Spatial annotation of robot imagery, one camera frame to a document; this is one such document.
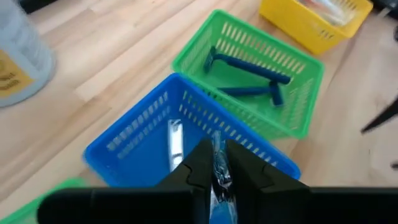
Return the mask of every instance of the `black object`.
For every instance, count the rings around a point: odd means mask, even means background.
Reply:
[[[202,141],[149,189],[66,189],[40,205],[39,224],[208,223],[213,146]],[[239,224],[398,223],[397,188],[309,187],[228,140]]]
[[[381,112],[381,114],[379,114],[379,116],[377,116],[368,125],[366,125],[366,127],[363,128],[361,132],[364,134],[380,126],[382,123],[393,118],[396,114],[398,114],[398,96],[391,105],[389,105],[386,109],[384,109],[383,112]]]
[[[398,27],[394,29],[394,40],[398,41]]]
[[[20,0],[19,4],[25,10],[26,13],[30,14],[55,1],[56,0]]]
[[[37,211],[41,224],[209,222],[213,146],[201,141],[157,186],[59,190]]]
[[[373,2],[373,8],[375,10],[381,11],[383,9],[388,9],[390,10],[388,16],[398,19],[398,0],[371,0],[371,2]]]

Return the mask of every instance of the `basket rim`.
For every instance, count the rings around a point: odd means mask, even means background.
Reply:
[[[263,115],[262,113],[259,113],[258,111],[246,106],[246,104],[238,101],[237,99],[233,98],[232,96],[229,96],[225,93],[223,93],[222,91],[219,91],[217,88],[197,79],[194,76],[191,75],[186,75],[184,73],[182,73],[180,71],[179,66],[177,65],[178,62],[181,60],[181,58],[183,56],[185,56],[185,54],[187,54],[188,49],[191,49],[193,47],[193,45],[195,44],[197,38],[199,38],[199,35],[203,32],[204,29],[206,29],[206,27],[208,26],[209,23],[211,23],[211,21],[213,20],[213,18],[217,15],[217,14],[223,14],[224,16],[229,17],[230,19],[233,19],[235,22],[242,24],[244,26],[248,26],[250,29],[252,29],[254,32],[259,33],[260,35],[264,35],[266,36],[268,39],[272,39],[272,41],[277,42],[280,45],[283,45],[284,47],[289,48],[289,50],[295,52],[296,54],[305,57],[306,59],[308,59],[308,62],[312,62],[314,63],[316,66],[319,66],[319,71],[316,75],[314,75],[314,77],[316,78],[316,82],[314,85],[316,85],[316,88],[314,89],[314,94],[312,94],[311,99],[310,99],[310,103],[308,104],[309,107],[309,111],[308,113],[304,116],[305,117],[305,121],[303,124],[303,128],[297,130],[291,130],[290,128],[287,128],[281,124],[279,124],[278,122],[273,121],[272,119],[269,119],[267,116]],[[267,121],[269,124],[271,124],[273,127],[278,128],[279,130],[283,131],[284,133],[288,134],[289,136],[293,136],[295,138],[298,139],[302,139],[304,137],[306,137],[308,135],[309,132],[309,126],[311,123],[311,117],[314,111],[314,107],[315,107],[315,103],[317,100],[317,96],[318,96],[318,92],[319,92],[319,88],[323,79],[323,72],[325,71],[325,66],[323,63],[321,63],[321,61],[313,58],[311,55],[306,54],[304,52],[302,52],[301,50],[291,46],[290,44],[287,44],[279,39],[276,39],[275,37],[273,37],[272,35],[264,32],[263,30],[258,29],[257,27],[254,27],[251,24],[248,24],[247,22],[242,21],[241,19],[238,19],[237,17],[232,16],[231,14],[228,14],[226,11],[221,10],[221,9],[215,9],[210,16],[208,17],[208,19],[202,24],[202,26],[198,29],[198,31],[195,33],[195,35],[189,40],[189,42],[185,45],[185,47],[180,51],[180,53],[177,55],[177,57],[174,59],[174,61],[172,62],[172,69],[176,72],[181,72],[181,74],[183,74],[184,76],[188,77],[189,79],[193,80],[194,82],[198,83],[199,85],[207,88],[208,90],[212,91],[213,93],[223,97],[225,100],[232,102],[233,104],[235,104],[236,106],[239,106],[240,108],[244,109],[245,111],[247,111],[248,113],[252,113],[255,116],[257,116],[258,118],[262,119],[263,121]]]

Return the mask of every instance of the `yellow basket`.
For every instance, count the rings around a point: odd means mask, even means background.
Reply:
[[[332,48],[354,36],[373,8],[367,0],[332,0],[345,11],[354,13],[347,25],[333,26],[299,0],[262,0],[260,14],[300,42],[314,54]]]

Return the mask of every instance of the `blue basket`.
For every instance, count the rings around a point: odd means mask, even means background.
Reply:
[[[153,186],[169,173],[169,119],[182,120],[185,155],[203,137],[220,130],[291,177],[300,177],[299,168],[287,156],[177,73],[95,139],[84,153],[85,160],[110,186]]]

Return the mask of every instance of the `blue razor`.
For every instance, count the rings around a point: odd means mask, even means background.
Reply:
[[[238,58],[234,58],[224,54],[217,54],[216,48],[214,46],[211,47],[209,54],[206,58],[203,67],[205,73],[208,73],[210,71],[211,65],[213,64],[214,60],[222,60],[232,67],[254,73],[264,78],[268,78],[271,81],[275,81],[282,84],[288,84],[290,82],[290,77],[288,77],[287,75],[283,75],[278,72],[273,72],[269,69],[263,68],[253,63],[245,62],[244,60]]]
[[[284,100],[282,98],[282,93],[277,82],[269,82],[269,88],[271,89],[272,102],[275,106],[283,106]]]

